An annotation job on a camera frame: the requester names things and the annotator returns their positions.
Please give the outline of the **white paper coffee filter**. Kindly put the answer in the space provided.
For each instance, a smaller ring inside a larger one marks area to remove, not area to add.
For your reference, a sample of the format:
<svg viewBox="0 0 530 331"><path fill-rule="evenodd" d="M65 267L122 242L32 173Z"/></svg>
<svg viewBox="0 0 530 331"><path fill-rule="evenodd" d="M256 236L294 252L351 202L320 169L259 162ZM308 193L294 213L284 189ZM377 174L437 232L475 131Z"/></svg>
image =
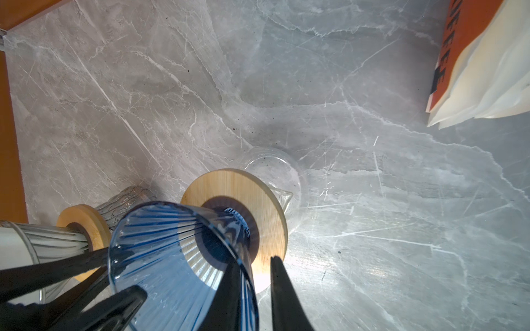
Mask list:
<svg viewBox="0 0 530 331"><path fill-rule="evenodd" d="M25 243L16 233L10 233L1 238L1 270L33 265L33 260ZM29 305L40 302L40 291L36 290L27 295L10 300L12 304Z"/></svg>

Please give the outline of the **blue ribbed dripper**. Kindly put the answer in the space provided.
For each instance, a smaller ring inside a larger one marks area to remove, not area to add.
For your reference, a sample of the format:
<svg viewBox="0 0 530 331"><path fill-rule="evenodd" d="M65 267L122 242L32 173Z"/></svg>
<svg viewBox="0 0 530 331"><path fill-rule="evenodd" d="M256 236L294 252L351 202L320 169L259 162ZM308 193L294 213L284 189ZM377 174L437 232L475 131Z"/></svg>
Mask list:
<svg viewBox="0 0 530 331"><path fill-rule="evenodd" d="M257 330L259 312L250 230L233 208L145 203L118 223L108 250L113 292L140 286L148 297L132 330L199 330L230 262L241 269L240 330Z"/></svg>

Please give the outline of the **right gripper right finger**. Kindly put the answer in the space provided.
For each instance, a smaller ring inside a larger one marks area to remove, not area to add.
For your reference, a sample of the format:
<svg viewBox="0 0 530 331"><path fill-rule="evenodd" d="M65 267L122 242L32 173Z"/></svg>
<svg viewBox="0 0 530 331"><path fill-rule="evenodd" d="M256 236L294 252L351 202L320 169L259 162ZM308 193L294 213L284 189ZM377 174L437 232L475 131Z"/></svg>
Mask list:
<svg viewBox="0 0 530 331"><path fill-rule="evenodd" d="M271 258L271 309L274 331L313 330L279 257Z"/></svg>

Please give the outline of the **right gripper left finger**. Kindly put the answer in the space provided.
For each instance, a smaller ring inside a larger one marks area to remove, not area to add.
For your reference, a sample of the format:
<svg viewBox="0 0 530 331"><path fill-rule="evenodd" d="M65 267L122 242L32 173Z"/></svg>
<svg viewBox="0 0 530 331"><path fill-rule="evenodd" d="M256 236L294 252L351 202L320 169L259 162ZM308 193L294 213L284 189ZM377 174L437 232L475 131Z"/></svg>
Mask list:
<svg viewBox="0 0 530 331"><path fill-rule="evenodd" d="M232 261L199 330L240 330L241 288L241 269L236 261Z"/></svg>

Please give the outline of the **grey glass dripper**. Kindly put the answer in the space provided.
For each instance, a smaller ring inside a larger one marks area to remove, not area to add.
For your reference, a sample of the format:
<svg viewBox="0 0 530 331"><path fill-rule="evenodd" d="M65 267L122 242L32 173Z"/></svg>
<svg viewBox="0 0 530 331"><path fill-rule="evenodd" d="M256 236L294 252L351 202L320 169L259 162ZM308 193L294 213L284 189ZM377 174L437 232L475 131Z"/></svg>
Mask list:
<svg viewBox="0 0 530 331"><path fill-rule="evenodd" d="M83 234L69 228L1 222L1 238L16 233L25 243L33 265L74 257L88 252Z"/></svg>

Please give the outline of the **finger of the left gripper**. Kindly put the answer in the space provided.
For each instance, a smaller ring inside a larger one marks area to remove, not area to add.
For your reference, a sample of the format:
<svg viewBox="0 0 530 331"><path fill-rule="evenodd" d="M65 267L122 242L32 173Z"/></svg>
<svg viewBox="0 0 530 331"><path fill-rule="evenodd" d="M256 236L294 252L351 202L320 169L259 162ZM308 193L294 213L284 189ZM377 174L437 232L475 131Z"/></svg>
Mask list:
<svg viewBox="0 0 530 331"><path fill-rule="evenodd" d="M48 263L1 271L1 303L106 265L108 248Z"/></svg>
<svg viewBox="0 0 530 331"><path fill-rule="evenodd" d="M2 303L2 330L124 330L148 295L133 285L88 305L109 285L108 269L97 269L85 281L50 303Z"/></svg>

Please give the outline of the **wooden ring holder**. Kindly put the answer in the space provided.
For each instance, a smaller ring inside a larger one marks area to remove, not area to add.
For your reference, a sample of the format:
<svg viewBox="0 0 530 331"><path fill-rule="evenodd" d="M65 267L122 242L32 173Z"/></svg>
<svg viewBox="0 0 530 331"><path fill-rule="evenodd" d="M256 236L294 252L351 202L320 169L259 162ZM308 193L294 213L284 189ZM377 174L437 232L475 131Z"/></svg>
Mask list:
<svg viewBox="0 0 530 331"><path fill-rule="evenodd" d="M88 242L89 251L109 247L110 228L99 212L89 205L74 205L63 210L57 226L80 231Z"/></svg>
<svg viewBox="0 0 530 331"><path fill-rule="evenodd" d="M233 208L244 218L250 230L255 292L264 292L271 284L271 258L284 259L288 245L286 217L272 190L248 172L226 168L194 180L181 203L209 209Z"/></svg>

